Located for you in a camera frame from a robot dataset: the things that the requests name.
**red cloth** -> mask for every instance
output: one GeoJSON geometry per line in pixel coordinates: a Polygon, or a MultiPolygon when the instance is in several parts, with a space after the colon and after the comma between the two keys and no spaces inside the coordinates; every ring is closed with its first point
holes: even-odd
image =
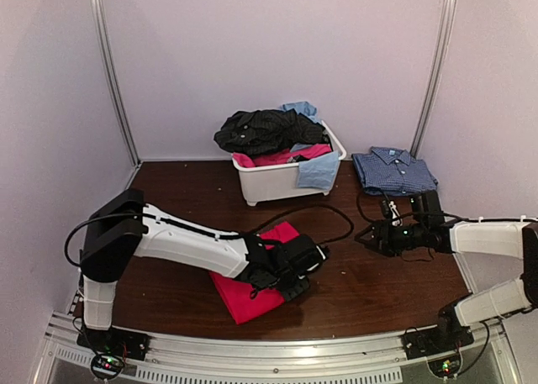
{"type": "Polygon", "coordinates": [[[237,164],[244,168],[262,167],[262,166],[276,166],[278,164],[286,164],[288,159],[301,155],[307,159],[313,159],[330,153],[332,149],[330,145],[313,145],[307,149],[297,150],[290,152],[289,149],[275,153],[274,155],[260,155],[251,159],[248,155],[241,153],[234,153],[233,157],[237,164]]]}
{"type": "MultiPolygon", "coordinates": [[[[288,222],[279,224],[271,231],[261,234],[263,239],[277,239],[283,243],[298,237],[299,233],[288,222]]],[[[234,281],[215,272],[209,272],[224,304],[236,324],[243,324],[284,304],[282,294],[274,289],[262,290],[251,299],[252,286],[242,281],[234,281]]]]}

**black cable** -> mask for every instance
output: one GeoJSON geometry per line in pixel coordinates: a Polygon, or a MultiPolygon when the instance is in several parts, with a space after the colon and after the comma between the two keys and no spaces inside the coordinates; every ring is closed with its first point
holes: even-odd
{"type": "Polygon", "coordinates": [[[420,333],[420,331],[419,331],[419,329],[418,329],[417,327],[408,327],[408,328],[406,328],[405,331],[403,332],[403,338],[405,339],[405,341],[406,341],[407,343],[408,343],[409,341],[407,340],[406,335],[407,335],[407,333],[408,333],[408,331],[409,331],[410,329],[414,329],[414,330],[416,331],[417,334],[421,335],[421,333],[420,333]]]}
{"type": "Polygon", "coordinates": [[[368,223],[376,223],[376,222],[379,222],[381,220],[374,220],[372,218],[368,218],[365,214],[364,214],[364,211],[362,210],[362,206],[361,206],[361,196],[362,196],[362,192],[359,192],[359,194],[356,196],[356,208],[357,210],[359,211],[359,214],[361,215],[362,218],[364,218],[368,223]]]}
{"type": "Polygon", "coordinates": [[[446,218],[454,218],[455,220],[458,220],[460,222],[470,221],[469,218],[463,218],[462,216],[458,216],[457,214],[447,212],[408,212],[401,214],[398,218],[389,219],[388,221],[392,222],[394,220],[400,220],[401,218],[408,218],[410,216],[445,216],[446,218]]]}
{"type": "Polygon", "coordinates": [[[246,233],[246,235],[248,235],[248,234],[257,234],[258,232],[260,232],[260,230],[264,229],[265,227],[267,227],[270,224],[273,224],[278,219],[283,218],[284,216],[288,216],[289,214],[296,213],[296,212],[301,212],[303,210],[311,209],[311,208],[329,209],[330,211],[332,211],[332,212],[338,214],[339,216],[341,216],[349,225],[349,229],[344,234],[339,235],[337,237],[334,237],[332,239],[326,239],[325,241],[320,242],[319,245],[328,244],[328,243],[334,243],[335,241],[340,241],[341,239],[346,239],[347,237],[349,237],[353,233],[353,230],[355,229],[355,224],[349,218],[349,216],[347,216],[344,212],[342,212],[338,208],[335,208],[334,206],[325,205],[323,203],[318,203],[318,204],[315,204],[315,205],[302,206],[300,208],[294,208],[294,209],[287,210],[286,212],[279,213],[279,214],[273,216],[272,218],[266,220],[265,222],[263,222],[259,226],[255,227],[254,229],[250,230],[248,233],[246,233]]]}
{"type": "Polygon", "coordinates": [[[380,192],[385,197],[385,199],[387,199],[387,202],[390,202],[390,198],[388,197],[387,193],[383,189],[378,188],[378,187],[369,187],[368,190],[380,192]]]}
{"type": "Polygon", "coordinates": [[[431,248],[428,249],[428,255],[430,256],[430,258],[428,260],[425,260],[425,259],[418,259],[418,260],[406,260],[404,258],[404,252],[400,252],[400,258],[402,259],[402,261],[404,262],[431,262],[434,260],[434,256],[431,254],[431,248]]]}
{"type": "MultiPolygon", "coordinates": [[[[326,208],[326,209],[329,209],[332,212],[340,215],[350,226],[348,231],[345,232],[345,234],[340,235],[338,237],[334,237],[332,239],[327,239],[325,241],[322,241],[321,243],[319,243],[320,245],[328,244],[328,243],[334,243],[335,241],[340,241],[341,239],[346,239],[347,237],[349,237],[353,233],[353,230],[355,229],[355,225],[353,224],[351,219],[345,213],[343,213],[341,210],[339,210],[339,209],[337,209],[337,208],[335,208],[333,206],[325,205],[325,204],[308,205],[308,206],[304,206],[304,207],[301,207],[301,208],[294,208],[294,209],[291,209],[291,210],[287,210],[286,212],[279,213],[276,216],[270,218],[269,220],[267,220],[266,222],[264,222],[263,224],[259,225],[258,227],[256,227],[255,229],[251,230],[250,232],[248,232],[246,234],[215,234],[215,233],[211,233],[211,232],[208,232],[206,230],[199,229],[197,227],[191,226],[190,224],[185,224],[185,223],[182,223],[182,222],[178,222],[176,220],[172,220],[172,219],[169,219],[169,218],[162,218],[162,219],[160,219],[160,222],[165,223],[165,224],[170,224],[172,226],[176,226],[176,227],[179,227],[179,228],[182,228],[182,229],[186,229],[186,230],[192,231],[194,233],[205,235],[206,237],[214,237],[214,238],[218,238],[218,239],[227,239],[227,240],[243,239],[248,234],[256,234],[256,233],[258,233],[264,227],[268,226],[269,224],[275,222],[276,220],[278,220],[280,218],[283,218],[284,216],[287,216],[287,215],[289,215],[291,213],[300,212],[300,211],[305,210],[305,209],[310,209],[310,208],[326,208]]],[[[147,217],[147,218],[156,219],[155,215],[147,214],[147,213],[113,213],[113,214],[108,214],[106,216],[99,216],[99,217],[96,217],[96,218],[90,218],[90,219],[86,220],[85,222],[82,222],[82,223],[78,224],[67,235],[66,242],[64,243],[64,255],[65,255],[67,261],[73,266],[80,267],[80,264],[75,262],[69,256],[69,244],[71,243],[71,240],[72,240],[73,236],[78,232],[78,230],[88,226],[89,224],[100,222],[102,220],[108,220],[108,219],[111,219],[111,218],[136,218],[136,217],[147,217]]]]}
{"type": "Polygon", "coordinates": [[[484,346],[483,346],[482,349],[480,350],[480,353],[478,354],[478,356],[476,357],[476,359],[473,360],[472,363],[471,363],[469,366],[467,366],[465,369],[463,369],[462,371],[460,371],[460,372],[457,373],[457,376],[458,376],[458,377],[461,376],[461,375],[463,375],[463,374],[465,374],[465,373],[467,373],[469,370],[471,370],[472,367],[473,367],[474,365],[476,365],[477,362],[480,360],[480,358],[482,357],[482,355],[483,355],[484,352],[486,351],[486,348],[488,347],[488,344],[489,344],[489,327],[488,327],[488,325],[487,325],[485,322],[483,322],[483,321],[481,321],[480,324],[482,324],[482,325],[485,327],[485,329],[486,329],[486,342],[484,342],[484,346]]]}
{"type": "Polygon", "coordinates": [[[80,264],[75,262],[70,256],[69,256],[69,243],[71,242],[71,239],[76,234],[76,232],[83,227],[88,226],[89,224],[100,222],[102,220],[108,220],[110,218],[127,218],[127,217],[142,217],[142,213],[113,213],[108,214],[106,216],[99,216],[97,218],[90,218],[86,220],[85,222],[80,223],[77,225],[68,235],[66,238],[66,242],[64,243],[64,255],[66,256],[67,261],[76,267],[80,267],[80,264]]]}

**red folded shirt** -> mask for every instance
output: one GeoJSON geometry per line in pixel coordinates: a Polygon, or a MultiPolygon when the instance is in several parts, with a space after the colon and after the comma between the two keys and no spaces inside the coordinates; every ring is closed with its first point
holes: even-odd
{"type": "MultiPolygon", "coordinates": [[[[281,223],[273,230],[261,234],[263,239],[277,239],[283,243],[298,236],[297,230],[288,222],[281,223]]],[[[262,290],[256,298],[251,299],[252,286],[250,284],[234,281],[215,272],[209,272],[209,275],[238,325],[260,317],[285,303],[282,294],[275,289],[262,290]]]]}

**white plastic basket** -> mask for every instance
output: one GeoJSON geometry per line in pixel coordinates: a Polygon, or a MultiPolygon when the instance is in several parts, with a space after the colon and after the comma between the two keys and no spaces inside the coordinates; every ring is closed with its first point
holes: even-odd
{"type": "MultiPolygon", "coordinates": [[[[321,123],[325,126],[325,130],[330,137],[333,150],[340,153],[338,157],[338,167],[340,168],[340,162],[346,156],[344,146],[342,146],[342,143],[336,138],[327,124],[324,121],[321,121],[321,123]]],[[[331,187],[325,191],[315,188],[297,188],[298,163],[245,168],[240,166],[233,157],[232,161],[239,172],[241,191],[249,206],[255,206],[258,202],[284,199],[285,197],[301,197],[315,193],[329,195],[332,189],[331,187]]]]}

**wooden table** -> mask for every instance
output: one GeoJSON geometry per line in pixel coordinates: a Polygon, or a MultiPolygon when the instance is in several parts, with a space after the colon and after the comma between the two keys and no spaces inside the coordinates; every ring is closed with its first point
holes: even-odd
{"type": "MultiPolygon", "coordinates": [[[[356,209],[353,165],[342,163],[328,197],[315,195],[246,205],[230,161],[145,163],[133,182],[162,210],[216,229],[252,229],[296,206],[328,203],[348,214],[356,232],[367,226],[356,209]]],[[[364,197],[380,218],[379,198],[364,197]]],[[[404,199],[401,211],[408,204],[404,199]]],[[[345,232],[331,211],[309,209],[286,218],[314,240],[345,232]]],[[[405,262],[366,250],[353,235],[330,246],[331,257],[311,276],[308,293],[247,324],[235,325],[208,272],[170,261],[134,258],[118,284],[113,323],[125,328],[213,339],[323,339],[375,334],[436,323],[438,310],[467,294],[451,255],[405,262]]],[[[405,253],[427,258],[426,250],[405,253]]]]}

